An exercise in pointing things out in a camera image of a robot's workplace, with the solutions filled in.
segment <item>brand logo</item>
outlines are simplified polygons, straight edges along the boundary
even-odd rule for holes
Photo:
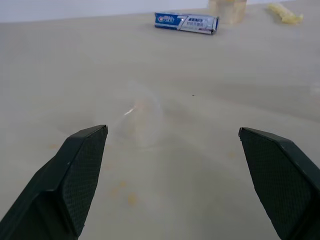
[[[172,16],[159,16],[158,21],[161,23],[162,22],[173,23],[175,21],[175,19]]]

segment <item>toothpaste box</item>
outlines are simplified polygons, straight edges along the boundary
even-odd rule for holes
[[[156,28],[211,35],[218,30],[219,17],[174,12],[155,12],[154,14]]]

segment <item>clear cup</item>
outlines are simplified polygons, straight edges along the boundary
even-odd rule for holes
[[[246,14],[247,0],[210,0],[211,14],[220,17],[222,24],[240,23]]]
[[[150,147],[163,125],[158,97],[146,86],[129,81],[113,85],[98,97],[96,124],[108,125],[106,143],[115,147]]]

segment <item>white wall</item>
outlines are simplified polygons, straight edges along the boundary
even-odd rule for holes
[[[280,0],[248,0],[248,4]],[[0,23],[205,8],[208,0],[0,0]]]

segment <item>yellow sponge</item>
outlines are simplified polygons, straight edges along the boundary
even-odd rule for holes
[[[304,19],[302,14],[297,16],[280,3],[271,3],[268,5],[268,8],[278,14],[282,18],[282,22],[285,24],[298,24]]]

